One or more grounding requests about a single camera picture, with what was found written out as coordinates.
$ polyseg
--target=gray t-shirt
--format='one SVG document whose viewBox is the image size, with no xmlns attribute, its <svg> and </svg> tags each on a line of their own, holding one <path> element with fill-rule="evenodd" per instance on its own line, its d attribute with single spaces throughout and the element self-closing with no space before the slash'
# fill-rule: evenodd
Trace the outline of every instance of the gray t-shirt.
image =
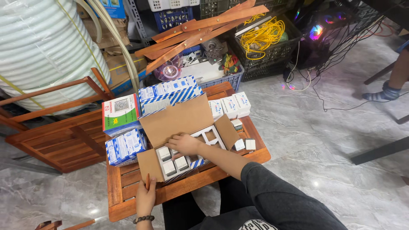
<svg viewBox="0 0 409 230">
<path fill-rule="evenodd" d="M 264 166 L 250 162 L 241 181 L 254 206 L 207 216 L 192 230 L 347 230 L 321 202 L 305 195 Z"/>
</svg>

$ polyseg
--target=wooden table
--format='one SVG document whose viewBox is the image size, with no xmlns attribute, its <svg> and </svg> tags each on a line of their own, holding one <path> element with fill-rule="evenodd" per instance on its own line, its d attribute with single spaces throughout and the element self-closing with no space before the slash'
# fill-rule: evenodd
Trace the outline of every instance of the wooden table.
<svg viewBox="0 0 409 230">
<path fill-rule="evenodd" d="M 209 100 L 228 97 L 235 93 L 229 82 L 205 88 L 203 91 L 207 93 Z M 265 147 L 263 140 L 254 127 L 250 117 L 243 117 L 240 118 L 240 120 L 243 123 L 244 130 L 243 132 L 239 132 L 240 138 L 254 138 L 256 140 L 257 150 L 253 152 L 246 149 L 231 151 L 259 163 L 264 163 L 270 160 L 270 153 Z M 109 220 L 115 222 L 136 214 L 134 197 L 137 192 L 138 182 L 141 180 L 141 173 L 139 171 L 138 163 L 123 167 L 114 167 L 108 164 L 107 159 L 106 165 L 108 175 Z M 209 163 L 200 169 L 193 170 L 188 173 L 185 178 L 172 184 L 164 185 L 163 183 L 158 183 L 156 186 L 155 205 L 159 205 L 165 201 L 221 180 L 227 176 L 228 174 L 221 168 L 215 166 L 213 163 Z"/>
</svg>

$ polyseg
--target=black pants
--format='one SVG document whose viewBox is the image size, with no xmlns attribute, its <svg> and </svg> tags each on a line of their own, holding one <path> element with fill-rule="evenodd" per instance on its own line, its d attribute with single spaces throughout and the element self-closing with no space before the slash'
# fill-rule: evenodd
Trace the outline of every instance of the black pants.
<svg viewBox="0 0 409 230">
<path fill-rule="evenodd" d="M 241 181 L 229 176 L 220 180 L 219 186 L 220 214 L 253 206 Z M 205 218 L 190 192 L 163 203 L 162 207 L 166 230 L 188 230 Z"/>
</svg>

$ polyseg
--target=gray sleeve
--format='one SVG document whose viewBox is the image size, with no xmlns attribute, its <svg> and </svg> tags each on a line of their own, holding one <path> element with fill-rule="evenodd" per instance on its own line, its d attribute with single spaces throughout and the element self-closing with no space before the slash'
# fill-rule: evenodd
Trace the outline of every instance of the gray sleeve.
<svg viewBox="0 0 409 230">
<path fill-rule="evenodd" d="M 246 164 L 241 181 L 261 216 L 280 230 L 347 230 L 323 203 L 259 163 Z"/>
</svg>

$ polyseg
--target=beaded bracelet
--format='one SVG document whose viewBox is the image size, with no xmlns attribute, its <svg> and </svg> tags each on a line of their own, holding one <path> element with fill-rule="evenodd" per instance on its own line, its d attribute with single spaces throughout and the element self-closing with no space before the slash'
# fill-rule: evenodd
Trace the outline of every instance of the beaded bracelet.
<svg viewBox="0 0 409 230">
<path fill-rule="evenodd" d="M 153 221 L 155 219 L 155 217 L 154 216 L 142 216 L 142 217 L 138 217 L 138 221 L 135 219 L 135 220 L 133 220 L 133 223 L 134 224 L 137 224 L 138 222 L 141 222 L 141 221 Z"/>
</svg>

